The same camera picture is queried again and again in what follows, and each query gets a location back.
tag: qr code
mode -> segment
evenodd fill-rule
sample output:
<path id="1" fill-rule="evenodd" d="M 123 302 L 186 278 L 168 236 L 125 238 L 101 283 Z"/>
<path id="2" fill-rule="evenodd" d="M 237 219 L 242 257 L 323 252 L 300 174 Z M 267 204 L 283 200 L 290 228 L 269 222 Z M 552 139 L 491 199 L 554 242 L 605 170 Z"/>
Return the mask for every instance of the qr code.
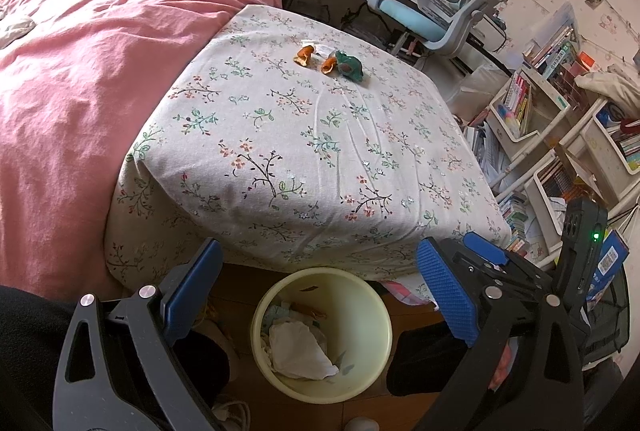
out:
<path id="1" fill-rule="evenodd" d="M 602 257 L 601 261 L 598 264 L 598 270 L 602 275 L 606 275 L 606 273 L 609 271 L 611 267 L 613 267 L 613 264 L 617 260 L 618 260 L 618 253 L 616 252 L 616 249 L 612 247 L 609 249 L 609 251 L 607 251 L 607 254 L 605 254 Z"/>

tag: pink fabric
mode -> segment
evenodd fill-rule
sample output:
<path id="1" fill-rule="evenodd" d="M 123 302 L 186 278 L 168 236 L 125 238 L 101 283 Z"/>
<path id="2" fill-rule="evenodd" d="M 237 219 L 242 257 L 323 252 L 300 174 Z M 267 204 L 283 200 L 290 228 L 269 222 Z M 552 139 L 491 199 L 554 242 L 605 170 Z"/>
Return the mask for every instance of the pink fabric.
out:
<path id="1" fill-rule="evenodd" d="M 0 0 L 36 28 L 0 51 L 0 282 L 102 299 L 118 170 L 187 63 L 247 4 L 280 0 Z"/>

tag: chair seat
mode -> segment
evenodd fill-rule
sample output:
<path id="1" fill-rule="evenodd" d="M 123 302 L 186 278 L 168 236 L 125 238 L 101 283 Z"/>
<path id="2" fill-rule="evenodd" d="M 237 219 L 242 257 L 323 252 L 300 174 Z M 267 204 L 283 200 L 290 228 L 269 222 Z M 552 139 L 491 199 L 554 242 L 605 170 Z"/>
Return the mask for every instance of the chair seat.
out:
<path id="1" fill-rule="evenodd" d="M 396 0 L 380 0 L 380 11 L 407 27 L 414 34 L 423 37 L 427 41 L 439 41 L 445 35 L 442 27 L 433 23 L 421 12 L 407 7 Z"/>

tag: floral print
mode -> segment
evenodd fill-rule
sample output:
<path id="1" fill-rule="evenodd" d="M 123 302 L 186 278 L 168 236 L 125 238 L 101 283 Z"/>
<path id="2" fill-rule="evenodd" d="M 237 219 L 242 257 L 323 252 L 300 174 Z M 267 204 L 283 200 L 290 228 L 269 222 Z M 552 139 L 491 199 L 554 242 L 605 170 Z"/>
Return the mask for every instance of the floral print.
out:
<path id="1" fill-rule="evenodd" d="M 292 61 L 314 38 L 365 81 Z M 249 6 L 187 66 L 127 153 L 106 261 L 135 289 L 215 237 L 225 261 L 334 266 L 428 295 L 420 239 L 510 231 L 433 83 L 348 34 Z"/>

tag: black pants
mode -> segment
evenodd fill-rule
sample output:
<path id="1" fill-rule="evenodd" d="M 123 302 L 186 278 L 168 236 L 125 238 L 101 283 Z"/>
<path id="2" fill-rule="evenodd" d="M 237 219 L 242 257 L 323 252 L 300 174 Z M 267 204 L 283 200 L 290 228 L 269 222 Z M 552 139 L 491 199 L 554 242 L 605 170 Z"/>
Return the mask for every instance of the black pants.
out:
<path id="1" fill-rule="evenodd" d="M 0 286 L 0 363 L 50 425 L 56 369 L 75 308 L 72 303 L 52 302 Z M 200 396 L 211 406 L 229 380 L 226 353 L 196 332 L 177 341 L 173 351 Z"/>

